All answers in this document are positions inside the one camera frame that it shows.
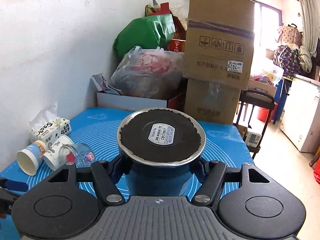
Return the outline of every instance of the metal canister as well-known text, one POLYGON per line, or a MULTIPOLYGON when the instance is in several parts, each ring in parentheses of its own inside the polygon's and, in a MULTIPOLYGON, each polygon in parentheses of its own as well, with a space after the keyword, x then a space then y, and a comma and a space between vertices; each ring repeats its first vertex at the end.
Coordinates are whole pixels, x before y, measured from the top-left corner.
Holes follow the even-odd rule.
POLYGON ((168 108, 147 108, 119 125, 119 152, 132 160, 125 179, 131 195, 183 195, 190 164, 201 157, 206 135, 191 116, 168 108))

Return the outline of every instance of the patterned bag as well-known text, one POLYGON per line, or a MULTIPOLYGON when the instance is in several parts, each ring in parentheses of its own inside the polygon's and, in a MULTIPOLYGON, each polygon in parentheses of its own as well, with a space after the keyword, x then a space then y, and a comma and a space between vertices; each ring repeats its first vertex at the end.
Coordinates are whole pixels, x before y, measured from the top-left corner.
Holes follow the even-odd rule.
POLYGON ((279 38, 277 42, 281 45, 285 43, 296 44, 298 47, 302 45, 302 35, 298 31, 297 26, 279 26, 278 27, 279 38))
POLYGON ((283 68, 284 76, 303 74, 303 70, 299 64, 299 53, 297 49, 291 50, 288 46, 277 47, 273 58, 273 64, 283 68))

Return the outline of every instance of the metal screw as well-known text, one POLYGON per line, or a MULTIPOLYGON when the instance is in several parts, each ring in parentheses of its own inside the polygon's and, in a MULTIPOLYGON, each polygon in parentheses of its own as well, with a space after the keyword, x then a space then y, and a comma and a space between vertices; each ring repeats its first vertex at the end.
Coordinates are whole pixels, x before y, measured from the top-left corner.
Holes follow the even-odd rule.
POLYGON ((196 195, 195 201, 200 202, 200 203, 206 203, 206 202, 210 201, 210 197, 207 195, 196 195))
POLYGON ((111 203, 117 203, 121 200, 122 200, 122 197, 117 194, 111 194, 111 195, 107 196, 107 201, 109 201, 111 203))

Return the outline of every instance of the floor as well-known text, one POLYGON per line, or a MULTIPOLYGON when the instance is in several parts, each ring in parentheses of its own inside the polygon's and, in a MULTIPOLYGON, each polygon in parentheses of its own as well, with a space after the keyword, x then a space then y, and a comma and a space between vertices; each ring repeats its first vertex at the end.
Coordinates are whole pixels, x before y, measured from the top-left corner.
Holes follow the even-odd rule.
MULTIPOLYGON (((246 122, 250 116, 250 106, 246 122)), ((257 107, 250 125, 261 130, 264 123, 256 119, 257 107)), ((307 217, 298 234, 300 240, 320 239, 320 185, 313 177, 308 163, 313 154, 300 153, 279 129, 279 122, 270 123, 261 142, 261 150, 254 158, 256 166, 292 192, 305 205, 307 217)))

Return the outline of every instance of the white paper cup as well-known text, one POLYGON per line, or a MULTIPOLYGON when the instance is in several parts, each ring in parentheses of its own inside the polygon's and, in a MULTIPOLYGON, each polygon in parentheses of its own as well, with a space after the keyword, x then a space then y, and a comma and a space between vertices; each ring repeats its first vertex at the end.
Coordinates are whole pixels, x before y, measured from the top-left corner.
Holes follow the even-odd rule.
POLYGON ((45 152, 45 143, 37 140, 25 149, 17 152, 18 165, 26 174, 34 176, 43 161, 45 152))
POLYGON ((73 144, 73 141, 68 136, 61 135, 43 155, 45 163, 53 171, 57 170, 64 164, 59 160, 59 150, 61 146, 65 144, 73 144))

